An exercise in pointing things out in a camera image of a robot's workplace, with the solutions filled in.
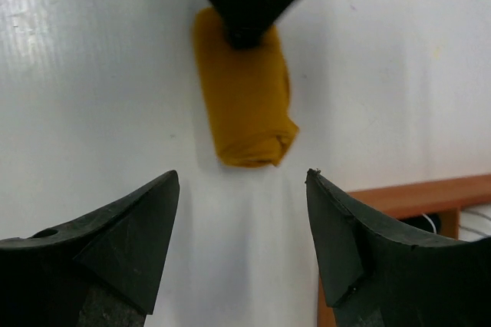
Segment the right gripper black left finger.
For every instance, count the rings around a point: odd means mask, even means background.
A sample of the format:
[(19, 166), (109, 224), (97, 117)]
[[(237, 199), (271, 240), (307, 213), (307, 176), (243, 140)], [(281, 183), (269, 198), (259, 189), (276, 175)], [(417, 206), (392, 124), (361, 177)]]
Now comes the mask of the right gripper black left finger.
[(3, 326), (142, 326), (180, 195), (176, 171), (77, 219), (1, 242)]

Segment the mustard yellow sock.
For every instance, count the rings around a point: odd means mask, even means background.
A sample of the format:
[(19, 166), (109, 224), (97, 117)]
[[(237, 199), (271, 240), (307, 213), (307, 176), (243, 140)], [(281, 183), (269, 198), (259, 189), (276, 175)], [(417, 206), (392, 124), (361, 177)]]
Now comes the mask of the mustard yellow sock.
[(276, 27), (258, 46), (234, 49), (214, 8), (193, 24), (193, 49), (215, 152), (231, 167), (278, 166), (298, 133), (288, 67)]

